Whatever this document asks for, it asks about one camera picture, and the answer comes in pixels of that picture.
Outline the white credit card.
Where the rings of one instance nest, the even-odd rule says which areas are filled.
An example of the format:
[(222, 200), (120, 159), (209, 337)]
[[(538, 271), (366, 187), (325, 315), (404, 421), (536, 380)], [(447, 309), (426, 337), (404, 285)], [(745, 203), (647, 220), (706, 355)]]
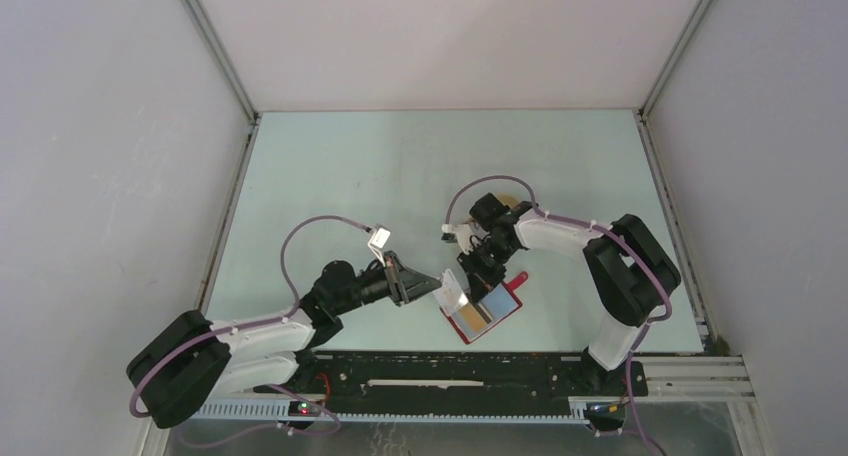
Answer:
[(433, 295), (445, 315), (452, 316), (471, 303), (451, 269), (441, 274), (440, 282), (441, 286), (433, 291)]

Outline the gold card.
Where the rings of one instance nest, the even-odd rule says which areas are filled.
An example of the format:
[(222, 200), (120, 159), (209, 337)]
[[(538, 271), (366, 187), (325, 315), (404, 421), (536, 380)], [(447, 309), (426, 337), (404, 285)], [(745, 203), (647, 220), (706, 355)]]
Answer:
[(482, 331), (492, 322), (492, 317), (485, 308), (471, 303), (461, 307), (456, 315), (470, 331), (474, 332)]

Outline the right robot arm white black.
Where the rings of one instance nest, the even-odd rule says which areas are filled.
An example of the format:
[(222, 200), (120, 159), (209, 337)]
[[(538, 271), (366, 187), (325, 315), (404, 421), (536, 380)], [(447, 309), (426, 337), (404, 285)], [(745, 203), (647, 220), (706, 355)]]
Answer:
[(443, 223), (442, 238), (460, 248), (457, 261), (473, 302), (502, 283), (520, 251), (575, 254), (589, 270), (605, 310), (599, 332), (584, 351), (585, 387), (606, 394), (622, 379), (621, 366), (636, 347), (655, 309), (669, 308), (682, 277), (672, 258), (637, 216), (608, 224), (555, 216), (532, 201), (514, 205), (492, 193), (478, 199), (464, 224)]

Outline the red card holder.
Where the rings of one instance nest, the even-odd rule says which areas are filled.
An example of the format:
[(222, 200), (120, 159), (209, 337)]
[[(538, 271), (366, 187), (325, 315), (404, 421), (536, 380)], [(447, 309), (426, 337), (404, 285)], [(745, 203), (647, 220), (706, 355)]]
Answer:
[(529, 274), (526, 271), (522, 271), (512, 280), (498, 285), (478, 304), (475, 304), (479, 305), (481, 308), (485, 308), (492, 317), (492, 322), (482, 331), (470, 331), (469, 328), (459, 320), (456, 313), (452, 316), (447, 316), (441, 309), (440, 312), (446, 318), (463, 343), (471, 345), (523, 307), (523, 303), (516, 295), (516, 290), (524, 285), (528, 279)]

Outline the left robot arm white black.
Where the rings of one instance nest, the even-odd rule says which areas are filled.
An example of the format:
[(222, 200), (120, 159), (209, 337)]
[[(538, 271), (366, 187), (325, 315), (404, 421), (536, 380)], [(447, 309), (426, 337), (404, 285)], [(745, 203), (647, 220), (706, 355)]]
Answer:
[(342, 330), (344, 314), (384, 299), (403, 307), (441, 286), (388, 251), (360, 271), (329, 262), (297, 304), (277, 313), (213, 321), (185, 311), (128, 364), (130, 412), (168, 429), (212, 398), (267, 385), (304, 392), (316, 379), (309, 352)]

